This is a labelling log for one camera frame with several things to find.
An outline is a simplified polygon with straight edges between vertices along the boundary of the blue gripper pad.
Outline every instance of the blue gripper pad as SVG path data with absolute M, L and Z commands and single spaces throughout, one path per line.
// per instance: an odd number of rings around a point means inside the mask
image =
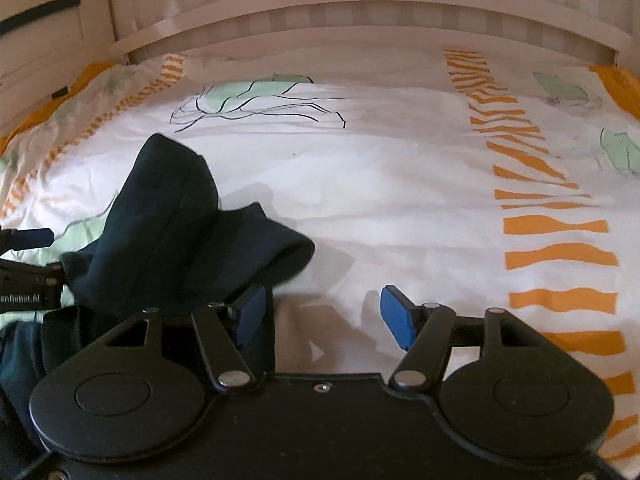
M 414 327 L 416 317 L 420 316 L 419 307 L 415 306 L 394 285 L 387 285 L 380 293 L 380 314 L 386 326 L 396 338 L 403 350 L 414 344 L 417 331 Z
M 249 344 L 267 311 L 267 291 L 263 286 L 252 287 L 234 304 L 238 304 L 238 320 L 231 331 L 231 339 L 238 348 Z

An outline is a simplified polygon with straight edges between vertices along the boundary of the orange fabric edge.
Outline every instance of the orange fabric edge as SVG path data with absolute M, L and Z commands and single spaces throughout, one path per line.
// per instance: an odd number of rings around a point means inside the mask
M 640 79 L 619 66 L 590 66 L 616 104 L 640 121 Z
M 82 70 L 82 73 L 78 76 L 76 82 L 71 85 L 71 88 L 66 95 L 58 97 L 57 99 L 53 99 L 44 106 L 38 108 L 36 111 L 31 112 L 7 136 L 1 137 L 0 153 L 4 155 L 6 147 L 15 136 L 18 136 L 19 134 L 30 130 L 34 126 L 38 126 L 38 124 L 42 124 L 43 122 L 47 121 L 53 115 L 53 112 L 55 112 L 60 107 L 60 105 L 62 105 L 72 97 L 78 95 L 92 80 L 98 77 L 102 72 L 116 65 L 117 63 L 115 61 L 96 62 L 88 65 L 84 70 Z

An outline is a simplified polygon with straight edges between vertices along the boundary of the folded clothing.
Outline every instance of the folded clothing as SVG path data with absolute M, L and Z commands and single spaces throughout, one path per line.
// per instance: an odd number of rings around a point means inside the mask
M 151 136 L 102 236 L 61 257 L 78 305 L 49 312 L 41 328 L 17 322 L 0 333 L 0 480 L 20 471 L 34 450 L 43 451 L 28 405 L 44 375 L 143 309 L 178 316 L 233 301 L 251 285 L 270 290 L 299 273 L 314 248 L 309 238 L 268 219 L 258 203 L 220 210 L 204 158 Z M 273 371 L 273 311 L 241 354 L 255 374 Z

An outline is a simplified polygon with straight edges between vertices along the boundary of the bed frame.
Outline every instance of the bed frame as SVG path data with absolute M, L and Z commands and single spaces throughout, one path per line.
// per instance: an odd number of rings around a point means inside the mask
M 51 0 L 20 0 L 11 7 L 0 0 L 0 22 Z M 94 60 L 111 57 L 127 60 L 141 49 L 168 38 L 180 38 L 189 31 L 207 25 L 236 20 L 260 12 L 334 2 L 413 2 L 482 9 L 516 16 L 575 34 L 609 48 L 617 65 L 640 75 L 640 0 L 632 0 L 631 33 L 609 23 L 547 0 L 220 0 L 160 20 L 149 27 L 114 41 L 109 0 L 81 0 L 75 9 L 67 9 L 37 22 L 0 34 L 0 133 L 4 133 L 27 110 L 37 106 L 52 92 L 73 81 L 81 69 Z M 53 38 L 43 48 L 42 38 Z M 474 48 L 495 52 L 529 62 L 587 64 L 585 59 L 520 41 L 487 34 L 445 30 L 442 28 L 389 25 L 298 28 L 218 41 L 183 50 L 188 54 L 254 57 L 290 48 L 328 42 L 386 44 L 421 48 L 427 45 Z

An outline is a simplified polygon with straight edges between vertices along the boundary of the bed sheet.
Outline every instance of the bed sheet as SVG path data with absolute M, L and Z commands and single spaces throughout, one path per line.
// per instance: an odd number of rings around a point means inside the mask
M 316 243 L 276 290 L 278 370 L 388 377 L 403 352 L 379 314 L 387 283 L 462 315 L 507 308 L 606 380 L 601 454 L 633 476 L 640 122 L 603 80 L 472 49 L 340 45 L 115 66 L 12 139 L 0 218 L 79 248 L 161 132 L 206 158 L 223 208 L 258 201 Z

